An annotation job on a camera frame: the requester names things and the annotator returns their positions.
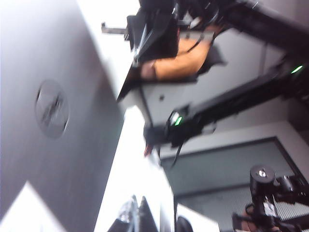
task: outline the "dark gray panel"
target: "dark gray panel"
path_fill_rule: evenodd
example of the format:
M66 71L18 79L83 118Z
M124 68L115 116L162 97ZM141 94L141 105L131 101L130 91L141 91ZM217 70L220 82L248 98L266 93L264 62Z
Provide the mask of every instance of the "dark gray panel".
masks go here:
M68 231L93 231L123 115L75 1L1 3L1 217L28 180ZM35 115L45 80L69 106L56 139Z
M257 164L271 166L276 176L293 174L275 140L238 145L162 161L175 196L248 184L249 171Z

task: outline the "wire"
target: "wire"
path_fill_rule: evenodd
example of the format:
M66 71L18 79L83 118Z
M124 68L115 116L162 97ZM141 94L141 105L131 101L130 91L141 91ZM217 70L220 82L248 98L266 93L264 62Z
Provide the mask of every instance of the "wire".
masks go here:
M191 52L193 50L193 48L195 48L196 46L198 46L198 44L203 40L203 36L200 36L200 38L198 39L198 41L188 50L186 51L187 53L188 52Z
M173 168L175 166L175 164L177 162L177 159L178 159L178 156L179 156L179 153L180 153L180 150L182 149L182 146L183 146L183 143L180 144L180 146L178 147L178 150L176 152L176 156L175 156L174 162L172 163L170 168Z

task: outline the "white surface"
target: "white surface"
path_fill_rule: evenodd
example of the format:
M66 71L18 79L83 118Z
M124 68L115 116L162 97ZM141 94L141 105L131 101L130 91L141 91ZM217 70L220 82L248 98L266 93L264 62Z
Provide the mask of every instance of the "white surface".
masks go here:
M1 221L1 232L65 232L30 183L26 182Z
M177 214L187 219L194 232L219 232L219 225L192 209L185 207L182 204L177 204Z
M77 0L84 15L98 55L117 98L131 66L133 56L123 35L102 34L101 23L126 28L126 17L135 15L138 0Z
M295 165L299 168L304 177L309 180L309 146L286 121L215 133L208 136L199 136L184 144L180 155L188 152L219 148L270 137L278 138ZM172 151L170 149L162 149L161 157L174 156L175 152L175 149Z
M133 194L138 204L142 196L146 197L158 229L162 204L170 219L169 231L174 231L173 194L163 169L158 165L158 157L152 154L144 158L143 127L144 119L139 109L127 109L95 232L107 231L123 203Z

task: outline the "black plastic part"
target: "black plastic part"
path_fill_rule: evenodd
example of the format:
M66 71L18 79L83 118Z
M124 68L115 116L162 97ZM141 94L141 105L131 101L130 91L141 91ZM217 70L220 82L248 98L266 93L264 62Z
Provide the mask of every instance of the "black plastic part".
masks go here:
M108 232L133 232L133 226L131 223L125 223L119 219L116 219L112 226L108 229Z
M139 231L158 232L154 218L150 211L146 198L143 196L139 207Z
M279 78L278 72L271 71L247 84L215 97L197 106L185 106L188 113L183 117L179 126L167 123L157 128L148 130L145 133L147 144L159 145L160 143L172 143L172 146L179 146L189 138L201 134L204 126L216 122L222 118L238 113L244 109L258 105L262 102L279 96L282 93L284 82Z
M275 172L268 166L255 165L250 170L250 191L252 198L273 192Z
M291 218L283 222L287 224L297 224L301 227L301 230L309 229L309 215Z
M280 177L277 179L277 181L280 184L280 190L283 194L294 192L295 186L288 176Z
M302 232L300 226L297 224L279 222L278 226L282 232Z
M307 29L268 15L263 8L236 0L217 0L225 24L294 55L309 58Z
M127 27L131 49L139 48L135 57L138 62L177 55L178 25L171 14L139 11L127 17Z
M154 127L145 125L144 137L148 145L160 145L166 143L165 125Z
M184 217L179 216L176 222L177 232L193 232L190 222Z

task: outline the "orange object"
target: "orange object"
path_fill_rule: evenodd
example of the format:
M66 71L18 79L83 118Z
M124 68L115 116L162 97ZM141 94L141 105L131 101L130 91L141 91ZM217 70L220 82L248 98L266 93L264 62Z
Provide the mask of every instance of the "orange object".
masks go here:
M157 59L153 64L157 80L181 79L197 73L205 62L211 43L201 41L187 52L196 42L192 39L180 39L176 57Z
M152 151L153 151L153 147L150 145L146 145L145 151L144 151L144 157L150 155Z

